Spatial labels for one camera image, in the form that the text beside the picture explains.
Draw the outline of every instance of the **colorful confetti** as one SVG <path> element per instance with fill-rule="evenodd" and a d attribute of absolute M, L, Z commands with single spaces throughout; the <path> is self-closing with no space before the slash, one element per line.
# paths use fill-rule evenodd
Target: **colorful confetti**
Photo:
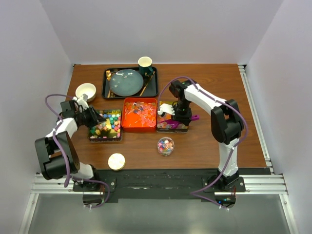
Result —
<path fill-rule="evenodd" d="M 159 104 L 170 104 L 172 105 L 172 101 L 160 102 Z M 183 123 L 179 124 L 175 129 L 172 128 L 172 125 L 165 122 L 165 120 L 171 119 L 171 114 L 165 113 L 164 116 L 157 115 L 157 131 L 158 132 L 187 132 L 189 126 L 185 126 Z"/>
<path fill-rule="evenodd" d="M 170 137 L 163 137 L 157 144 L 158 152 L 163 156 L 168 156 L 175 148 L 174 141 Z"/>
<path fill-rule="evenodd" d="M 126 102 L 123 124 L 129 127 L 155 127 L 156 103 Z"/>

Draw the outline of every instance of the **dark green mug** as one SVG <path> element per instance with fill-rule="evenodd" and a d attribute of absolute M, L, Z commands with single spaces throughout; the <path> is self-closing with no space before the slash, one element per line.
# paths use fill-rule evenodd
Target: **dark green mug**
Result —
<path fill-rule="evenodd" d="M 153 61 L 150 57 L 140 57 L 137 63 L 140 74 L 143 76 L 144 80 L 150 78 L 153 75 Z"/>

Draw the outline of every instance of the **orange tray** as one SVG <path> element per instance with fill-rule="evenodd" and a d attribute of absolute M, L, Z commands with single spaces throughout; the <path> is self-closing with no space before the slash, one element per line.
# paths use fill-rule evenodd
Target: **orange tray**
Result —
<path fill-rule="evenodd" d="M 149 126 L 137 121 L 138 115 L 135 113 L 127 114 L 126 110 L 126 103 L 127 102 L 145 102 L 145 103 L 155 103 L 157 109 L 157 99 L 152 97 L 127 97 L 124 100 L 123 107 L 122 107 L 122 118 L 121 118 L 121 126 L 124 131 L 132 132 L 132 133 L 146 133 L 146 132 L 155 132 L 156 131 L 156 122 L 157 122 L 157 110 L 154 114 L 152 114 L 151 118 L 155 118 L 155 125 Z"/>

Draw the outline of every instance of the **purple object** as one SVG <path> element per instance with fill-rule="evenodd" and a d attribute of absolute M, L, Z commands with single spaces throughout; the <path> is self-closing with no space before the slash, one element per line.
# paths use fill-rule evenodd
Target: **purple object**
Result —
<path fill-rule="evenodd" d="M 195 121 L 195 120 L 199 120 L 199 115 L 195 115 L 195 116 L 191 117 L 191 121 Z M 166 122 L 169 125 L 171 125 L 172 129 L 177 128 L 181 124 L 181 122 L 179 122 L 177 120 L 173 120 L 173 119 L 167 119 L 167 120 L 161 121 L 160 123 L 162 123 L 162 122 Z"/>

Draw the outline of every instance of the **gray floor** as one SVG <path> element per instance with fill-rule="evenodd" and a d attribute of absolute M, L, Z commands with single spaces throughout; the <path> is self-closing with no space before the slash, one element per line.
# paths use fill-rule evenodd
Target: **gray floor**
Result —
<path fill-rule="evenodd" d="M 238 195 L 229 212 L 200 200 L 121 199 L 89 212 L 82 195 L 40 195 L 29 234 L 289 234 L 279 195 Z"/>

